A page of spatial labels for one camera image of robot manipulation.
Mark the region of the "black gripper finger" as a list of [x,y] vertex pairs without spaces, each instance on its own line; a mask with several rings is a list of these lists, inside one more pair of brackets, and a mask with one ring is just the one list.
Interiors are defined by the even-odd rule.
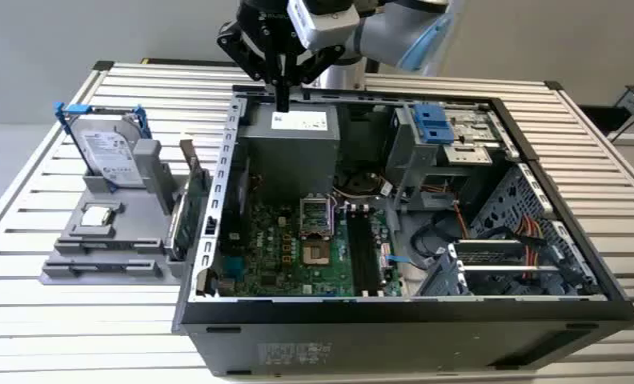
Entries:
[[281,75],[280,55],[275,50],[275,34],[261,24],[259,28],[260,48],[264,56],[260,57],[242,40],[242,28],[238,22],[226,22],[217,34],[217,45],[232,61],[244,70],[253,81],[263,80],[273,87],[275,108],[284,111],[284,77]]
[[309,58],[297,63],[297,50],[285,52],[285,67],[281,77],[281,111],[289,111],[291,87],[311,83],[321,72],[339,60],[344,46],[328,46],[317,50]]

